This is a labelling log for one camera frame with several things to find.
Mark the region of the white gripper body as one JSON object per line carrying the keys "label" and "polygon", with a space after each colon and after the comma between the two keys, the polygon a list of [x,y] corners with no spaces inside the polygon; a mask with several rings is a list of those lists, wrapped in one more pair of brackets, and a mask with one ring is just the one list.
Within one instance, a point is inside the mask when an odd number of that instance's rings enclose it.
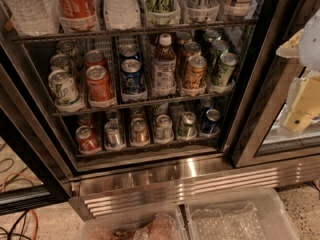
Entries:
{"label": "white gripper body", "polygon": [[320,71],[320,9],[304,26],[298,54],[302,65],[312,71]]}

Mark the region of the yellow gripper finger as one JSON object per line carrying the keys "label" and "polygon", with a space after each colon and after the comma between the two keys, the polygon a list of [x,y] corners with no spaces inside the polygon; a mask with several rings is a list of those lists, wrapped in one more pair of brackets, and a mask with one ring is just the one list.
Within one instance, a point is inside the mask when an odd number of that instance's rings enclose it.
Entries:
{"label": "yellow gripper finger", "polygon": [[283,58],[297,58],[299,42],[302,33],[303,30],[296,32],[288,41],[286,41],[276,50],[276,54]]}
{"label": "yellow gripper finger", "polygon": [[320,73],[311,71],[295,78],[289,88],[282,125],[294,133],[303,132],[320,115]]}

